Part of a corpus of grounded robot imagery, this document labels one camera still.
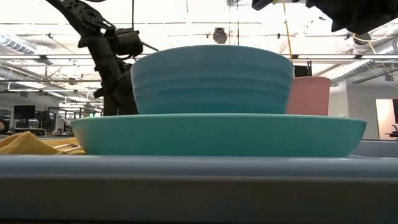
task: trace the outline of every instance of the gray tray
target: gray tray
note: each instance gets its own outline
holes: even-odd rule
[[[397,223],[395,159],[2,156],[0,220]]]

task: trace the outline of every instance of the teal plate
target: teal plate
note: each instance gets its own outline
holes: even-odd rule
[[[366,122],[287,114],[157,114],[84,118],[73,132],[88,154],[347,157]]]

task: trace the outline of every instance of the teal bowl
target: teal bowl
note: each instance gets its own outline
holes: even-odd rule
[[[347,157],[366,122],[287,114],[161,114],[72,121],[94,155]]]
[[[263,49],[232,45],[179,47],[131,67],[139,114],[286,111],[294,66]]]

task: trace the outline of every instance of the yellow towel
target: yellow towel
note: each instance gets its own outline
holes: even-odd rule
[[[40,140],[30,132],[14,134],[0,141],[0,154],[18,155],[54,155],[67,154],[67,148],[55,149],[65,144],[78,144],[75,138],[61,140]],[[85,154],[83,150],[73,151],[70,154]]]

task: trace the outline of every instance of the pink cup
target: pink cup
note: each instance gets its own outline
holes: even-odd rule
[[[294,78],[286,113],[328,116],[329,93],[328,78]]]

